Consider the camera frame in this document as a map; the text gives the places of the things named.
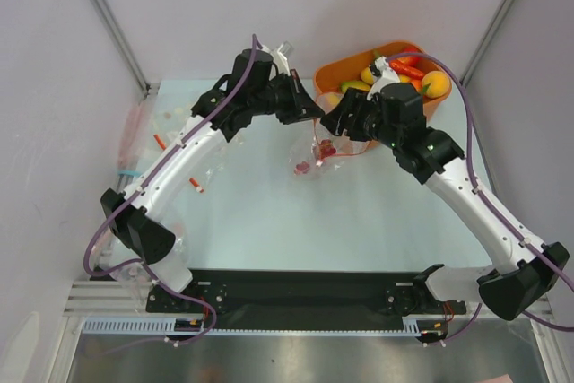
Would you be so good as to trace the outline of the red grape bunch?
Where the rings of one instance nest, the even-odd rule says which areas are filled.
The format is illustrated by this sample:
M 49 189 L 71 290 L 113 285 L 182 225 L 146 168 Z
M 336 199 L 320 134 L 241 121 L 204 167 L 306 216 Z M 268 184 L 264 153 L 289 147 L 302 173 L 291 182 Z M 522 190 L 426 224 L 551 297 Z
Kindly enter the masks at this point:
M 296 176 L 318 175 L 329 166 L 329 160 L 337 154 L 332 141 L 323 139 L 300 145 L 293 155 L 293 172 Z

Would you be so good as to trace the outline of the clear zip top bag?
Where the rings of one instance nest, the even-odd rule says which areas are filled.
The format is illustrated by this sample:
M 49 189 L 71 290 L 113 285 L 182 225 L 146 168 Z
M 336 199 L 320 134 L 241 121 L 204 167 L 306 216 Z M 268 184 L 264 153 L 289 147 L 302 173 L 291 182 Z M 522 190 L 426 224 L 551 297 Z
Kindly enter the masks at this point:
M 289 163 L 296 178 L 318 178 L 339 169 L 346 159 L 365 153 L 370 142 L 333 135 L 318 119 L 305 126 L 291 148 Z

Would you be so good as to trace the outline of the yellow orange peach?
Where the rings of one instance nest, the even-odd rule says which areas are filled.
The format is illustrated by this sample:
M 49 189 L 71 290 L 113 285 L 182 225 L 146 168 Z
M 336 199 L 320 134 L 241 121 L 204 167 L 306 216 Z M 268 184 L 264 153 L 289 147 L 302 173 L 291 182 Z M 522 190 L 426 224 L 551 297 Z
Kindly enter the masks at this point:
M 442 71 L 428 72 L 422 78 L 422 94 L 429 99 L 441 98 L 451 89 L 450 77 Z

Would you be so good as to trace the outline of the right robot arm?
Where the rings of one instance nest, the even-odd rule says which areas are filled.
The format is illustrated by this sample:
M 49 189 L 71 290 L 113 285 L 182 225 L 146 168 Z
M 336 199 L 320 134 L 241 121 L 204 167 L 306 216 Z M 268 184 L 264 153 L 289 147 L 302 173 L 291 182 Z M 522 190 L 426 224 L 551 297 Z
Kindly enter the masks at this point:
M 567 249 L 546 244 L 483 186 L 457 143 L 428 126 L 412 85 L 390 83 L 373 94 L 350 89 L 320 123 L 332 135 L 391 149 L 397 164 L 455 212 L 490 258 L 486 267 L 425 270 L 413 290 L 420 310 L 434 312 L 447 300 L 480 302 L 511 321 L 555 285 L 570 258 Z

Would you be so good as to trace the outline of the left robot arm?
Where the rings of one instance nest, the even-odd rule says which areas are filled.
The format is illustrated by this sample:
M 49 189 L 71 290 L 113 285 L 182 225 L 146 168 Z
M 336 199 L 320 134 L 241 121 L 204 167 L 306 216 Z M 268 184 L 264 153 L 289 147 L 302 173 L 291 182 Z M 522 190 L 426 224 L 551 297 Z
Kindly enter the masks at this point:
M 197 289 L 184 258 L 175 250 L 175 234 L 161 223 L 170 201 L 193 170 L 253 118 L 274 116 L 290 125 L 324 114 L 290 68 L 291 50 L 287 42 L 274 49 L 257 44 L 243 50 L 231 72 L 198 98 L 185 126 L 152 166 L 122 192 L 108 190 L 100 199 L 105 228 L 168 287 L 166 301 L 178 311 L 196 305 Z

